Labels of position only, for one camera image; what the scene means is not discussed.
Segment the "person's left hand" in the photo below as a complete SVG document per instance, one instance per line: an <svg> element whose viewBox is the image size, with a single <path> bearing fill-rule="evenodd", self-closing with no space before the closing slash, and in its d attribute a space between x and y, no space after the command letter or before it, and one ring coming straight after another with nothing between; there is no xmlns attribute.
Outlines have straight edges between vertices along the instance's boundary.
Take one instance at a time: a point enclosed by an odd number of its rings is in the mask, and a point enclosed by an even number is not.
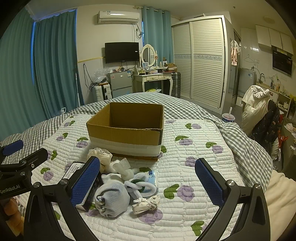
<svg viewBox="0 0 296 241"><path fill-rule="evenodd" d="M9 217L6 221L8 227L16 235L23 235L24 218L18 210L18 203L15 198L11 198L4 206L4 212Z"/></svg>

